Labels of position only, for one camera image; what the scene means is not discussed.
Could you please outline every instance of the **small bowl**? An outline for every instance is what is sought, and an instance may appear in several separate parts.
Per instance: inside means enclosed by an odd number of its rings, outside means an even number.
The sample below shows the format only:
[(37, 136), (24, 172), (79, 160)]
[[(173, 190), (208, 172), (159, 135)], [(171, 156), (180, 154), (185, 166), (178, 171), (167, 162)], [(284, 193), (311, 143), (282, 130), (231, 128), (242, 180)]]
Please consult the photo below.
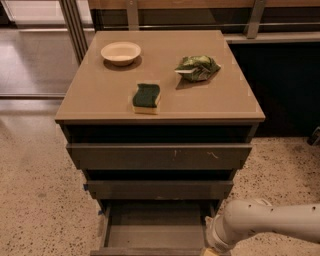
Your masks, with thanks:
[(103, 58), (120, 67), (130, 65), (140, 53), (140, 46), (130, 42), (111, 43), (101, 50)]

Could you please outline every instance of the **terrazzo floor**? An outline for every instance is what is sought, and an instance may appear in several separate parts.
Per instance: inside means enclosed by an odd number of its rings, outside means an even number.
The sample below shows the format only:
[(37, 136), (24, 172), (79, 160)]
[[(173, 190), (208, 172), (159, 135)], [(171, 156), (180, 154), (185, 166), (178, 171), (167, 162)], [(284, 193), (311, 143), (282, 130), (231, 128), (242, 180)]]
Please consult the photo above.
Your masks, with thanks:
[[(65, 72), (63, 83), (69, 83), (74, 67), (70, 74)], [(87, 256), (99, 247), (103, 216), (83, 190), (85, 179), (71, 162), (54, 122), (60, 103), (0, 101), (0, 256)], [(255, 138), (252, 144), (227, 201), (265, 198), (274, 205), (320, 203), (319, 146), (309, 146), (306, 138)], [(189, 235), (184, 243), (196, 239)], [(320, 245), (258, 234), (240, 242), (231, 254), (311, 256), (320, 255)]]

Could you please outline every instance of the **sponge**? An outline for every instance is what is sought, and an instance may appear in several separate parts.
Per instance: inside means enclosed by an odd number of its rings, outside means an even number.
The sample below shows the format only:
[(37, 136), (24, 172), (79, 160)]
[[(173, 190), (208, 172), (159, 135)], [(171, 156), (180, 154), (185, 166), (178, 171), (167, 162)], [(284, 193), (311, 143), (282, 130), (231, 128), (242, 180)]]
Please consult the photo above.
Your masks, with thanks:
[(157, 84), (138, 84), (132, 105), (135, 113), (157, 114), (160, 101), (160, 87)]

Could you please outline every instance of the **drawer front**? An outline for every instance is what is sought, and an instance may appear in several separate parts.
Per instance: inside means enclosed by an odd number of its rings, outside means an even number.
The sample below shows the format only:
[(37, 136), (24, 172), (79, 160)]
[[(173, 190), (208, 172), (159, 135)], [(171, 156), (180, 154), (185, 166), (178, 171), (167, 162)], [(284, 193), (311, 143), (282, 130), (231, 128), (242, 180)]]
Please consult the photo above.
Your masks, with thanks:
[(206, 200), (227, 198), (232, 181), (88, 181), (94, 199)]
[(68, 144), (78, 169), (241, 169), (250, 144)]

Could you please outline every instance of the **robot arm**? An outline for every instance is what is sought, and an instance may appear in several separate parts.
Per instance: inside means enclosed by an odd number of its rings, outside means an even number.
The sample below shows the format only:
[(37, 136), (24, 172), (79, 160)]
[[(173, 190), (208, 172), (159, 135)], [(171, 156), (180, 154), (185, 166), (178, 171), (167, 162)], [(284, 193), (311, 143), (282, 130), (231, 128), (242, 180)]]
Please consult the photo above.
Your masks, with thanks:
[(218, 253), (263, 232), (320, 243), (320, 204), (275, 207), (264, 199), (233, 200), (224, 215), (206, 222), (208, 244)]

